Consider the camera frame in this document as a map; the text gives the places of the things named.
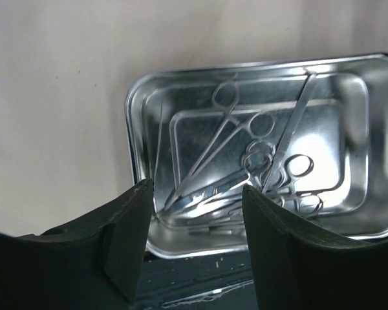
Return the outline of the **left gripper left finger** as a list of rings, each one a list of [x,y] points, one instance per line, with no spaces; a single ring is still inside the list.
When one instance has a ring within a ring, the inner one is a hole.
[[[153,210],[145,179],[43,234],[0,233],[0,309],[128,309]]]

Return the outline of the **long steel hemostat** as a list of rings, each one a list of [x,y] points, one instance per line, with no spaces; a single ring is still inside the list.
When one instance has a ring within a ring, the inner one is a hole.
[[[217,95],[220,90],[225,87],[233,87],[234,95],[233,99],[225,104],[217,100]],[[253,139],[263,139],[267,137],[274,129],[276,120],[273,115],[265,113],[263,111],[258,112],[250,116],[247,120],[239,120],[233,113],[239,103],[240,90],[237,82],[225,81],[219,84],[213,91],[211,96],[212,107],[222,114],[221,122],[217,127],[217,130],[213,134],[210,142],[207,144],[205,149],[200,153],[199,157],[190,167],[187,174],[180,179],[179,184],[175,186],[175,189],[170,194],[167,205],[174,203],[182,197],[182,190],[198,174],[200,174],[204,168],[216,157],[216,155],[240,132],[246,131],[249,136]],[[258,118],[268,118],[268,127],[263,133],[256,133],[252,130],[253,122]]]

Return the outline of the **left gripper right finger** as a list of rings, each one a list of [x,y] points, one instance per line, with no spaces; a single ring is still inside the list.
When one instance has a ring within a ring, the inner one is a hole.
[[[388,240],[330,232],[249,185],[242,196],[260,309],[388,309]]]

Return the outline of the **stainless steel tray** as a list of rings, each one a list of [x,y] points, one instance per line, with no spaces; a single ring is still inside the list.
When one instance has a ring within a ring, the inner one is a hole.
[[[294,154],[314,160],[307,185],[321,191],[324,207],[305,219],[358,240],[388,236],[388,55],[369,54],[159,72],[139,79],[124,110],[134,179],[150,178],[155,186],[150,252],[173,259],[246,250],[242,191],[251,185],[262,192],[257,180],[188,212],[175,212],[167,200],[221,122],[222,114],[211,105],[219,84],[238,83],[233,114],[239,120],[263,111],[276,123],[263,139],[240,131],[188,181],[183,196],[238,171],[252,141],[277,148],[311,72],[318,75],[316,87],[281,163]],[[279,181],[281,166],[270,186]]]

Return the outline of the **beige cloth wrap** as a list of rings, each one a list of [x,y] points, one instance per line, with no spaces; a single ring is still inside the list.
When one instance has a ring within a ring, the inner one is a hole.
[[[150,72],[388,52],[388,1],[0,1],[0,232],[132,186],[124,101]]]

